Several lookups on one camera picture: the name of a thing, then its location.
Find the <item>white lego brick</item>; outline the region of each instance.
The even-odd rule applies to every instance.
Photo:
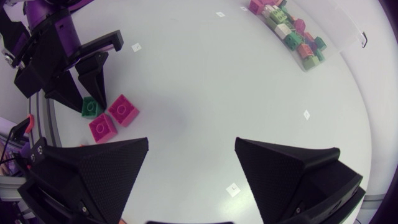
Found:
[[[264,10],[263,10],[263,12],[262,12],[262,15],[263,15],[265,18],[268,18],[269,15],[271,14],[271,12],[272,12],[273,10],[275,10],[275,9],[274,9],[272,6],[266,5],[266,6],[264,6]]]
[[[275,33],[279,36],[281,40],[284,40],[287,35],[292,31],[286,24],[278,24],[275,28]]]

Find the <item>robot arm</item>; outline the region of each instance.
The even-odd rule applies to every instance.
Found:
[[[5,10],[3,10],[3,5],[9,4],[10,1],[0,1],[0,34],[4,42],[2,53],[6,56],[6,60],[11,65],[15,57],[22,52],[30,34],[22,22],[12,22]]]
[[[20,0],[0,1],[2,5],[12,5]],[[106,108],[103,78],[106,52],[121,50],[123,38],[118,30],[80,44],[71,9],[79,10],[92,1],[26,1],[24,14],[30,32],[21,22],[12,22],[4,10],[0,11],[0,33],[5,46],[3,54],[11,67],[18,67],[14,83],[27,98],[43,89],[46,98],[81,112],[83,99],[68,71],[76,66],[81,84]]]

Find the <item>pink lego brick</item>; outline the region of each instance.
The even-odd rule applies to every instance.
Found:
[[[274,0],[274,4],[276,6],[279,6],[282,3],[283,0]]]
[[[108,112],[121,126],[127,127],[136,118],[139,110],[122,94],[109,107]]]
[[[302,19],[297,19],[296,21],[294,21],[293,24],[294,28],[296,28],[296,31],[301,34],[304,35],[304,30],[305,30],[305,22]]]
[[[88,126],[97,144],[106,143],[118,133],[111,118],[104,113],[99,115]]]
[[[297,47],[297,51],[300,54],[302,59],[305,59],[305,58],[313,55],[313,52],[308,44],[300,44]]]
[[[255,15],[261,14],[266,4],[262,3],[261,0],[251,0],[249,10]]]

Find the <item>white table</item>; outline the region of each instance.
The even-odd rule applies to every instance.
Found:
[[[248,2],[96,0],[73,16],[82,43],[117,29],[124,38],[104,66],[108,105],[122,93],[141,113],[128,128],[115,123],[111,141],[149,138],[123,213],[128,223],[262,223],[234,151],[237,136],[338,147],[366,190],[369,122],[345,61],[336,54],[303,72],[277,36],[240,8]],[[134,53],[136,43],[142,49]],[[59,103],[55,111],[63,147],[95,143],[90,120]],[[241,189],[233,198],[232,183]]]

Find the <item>lego brick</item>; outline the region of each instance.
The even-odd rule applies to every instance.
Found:
[[[270,17],[268,17],[267,19],[266,19],[266,24],[269,26],[269,28],[271,28],[272,30],[275,30],[275,28],[276,28],[276,23],[270,18]]]
[[[251,0],[249,5],[249,10],[255,15],[260,14],[264,10],[265,4],[260,0]]]
[[[321,50],[325,50],[326,49],[326,44],[324,43],[322,38],[316,37],[314,41],[315,41],[315,43],[316,43],[316,45],[317,45],[317,47],[319,49],[321,49]]]
[[[295,31],[295,33],[296,33],[297,37],[299,37],[301,39],[301,41],[304,43],[304,37],[301,34],[299,34],[297,31]]]
[[[312,35],[309,32],[304,32],[304,38],[308,39],[311,42],[315,42],[315,40],[313,39]]]
[[[284,12],[284,14],[288,13],[285,6],[279,6],[279,7],[282,10],[282,12]]]
[[[318,49],[318,46],[315,42],[310,42],[309,46],[311,47],[312,52],[316,52]]]
[[[279,9],[279,8],[273,10],[273,11],[270,13],[269,17],[270,17],[273,21],[275,21],[276,24],[281,24],[281,23],[283,23],[283,21],[285,21],[285,20],[287,19],[287,16],[285,15],[285,13],[282,12],[282,10]]]
[[[88,119],[94,119],[104,112],[104,109],[100,106],[93,97],[84,97],[83,107],[81,109],[81,116]]]
[[[270,5],[273,6],[275,4],[274,0],[260,0],[261,3],[263,3],[264,5]]]
[[[305,22],[302,19],[297,19],[296,21],[294,21],[293,26],[296,28],[296,31],[301,34],[304,35],[304,30],[305,30]]]
[[[273,10],[275,10],[272,6],[270,6],[270,5],[265,5],[264,6],[264,10],[263,10],[263,12],[261,13],[265,18],[268,18],[269,17],[269,15],[271,14],[271,12],[273,11]]]
[[[310,46],[307,44],[300,44],[297,47],[297,51],[298,51],[298,54],[300,54],[302,59],[305,59],[309,56],[313,56],[313,52],[312,52]]]
[[[308,58],[304,59],[303,66],[304,69],[309,70],[317,65],[319,65],[319,59],[316,56],[309,56]]]
[[[286,24],[278,24],[275,28],[275,33],[279,36],[281,40],[284,40],[287,35],[289,35],[292,31],[287,27]]]
[[[288,20],[285,20],[283,23],[284,23],[285,25],[287,25],[287,27],[290,29],[290,31],[292,31],[292,32],[296,31],[296,30],[294,29],[294,26],[293,26]]]
[[[274,0],[276,6],[280,6],[283,0]]]
[[[287,3],[287,0],[282,0],[282,2],[280,2],[280,4],[279,4],[279,7],[281,7],[281,6],[285,6],[285,5],[286,5],[286,3]]]
[[[286,36],[284,42],[290,50],[295,50],[303,41],[296,33],[292,32]]]
[[[317,49],[315,51],[315,56],[318,57],[320,62],[323,62],[325,60],[325,57],[323,56],[322,51],[320,49]]]
[[[97,144],[106,143],[118,133],[111,118],[104,113],[94,119],[88,126]]]
[[[129,126],[139,110],[122,94],[109,107],[108,112],[123,127]]]

